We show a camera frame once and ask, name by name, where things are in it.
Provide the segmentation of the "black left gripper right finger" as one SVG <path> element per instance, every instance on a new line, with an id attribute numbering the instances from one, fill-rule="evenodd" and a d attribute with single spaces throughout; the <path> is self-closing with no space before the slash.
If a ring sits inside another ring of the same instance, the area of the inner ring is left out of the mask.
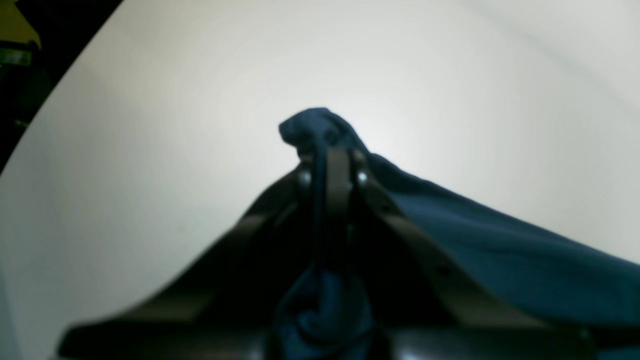
<path id="1" fill-rule="evenodd" d="M 508 305 L 411 223 L 361 152 L 325 152 L 325 262 L 361 278 L 380 360 L 594 360 L 585 328 Z"/>

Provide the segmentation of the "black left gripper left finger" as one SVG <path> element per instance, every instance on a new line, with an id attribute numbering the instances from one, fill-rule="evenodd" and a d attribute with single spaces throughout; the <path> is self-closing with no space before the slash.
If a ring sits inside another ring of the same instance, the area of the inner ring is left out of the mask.
<path id="1" fill-rule="evenodd" d="M 67 330 L 60 360 L 272 360 L 272 313 L 307 266 L 313 158 L 270 185 L 169 285 L 130 309 Z M 302 220 L 301 225 L 295 221 Z"/>

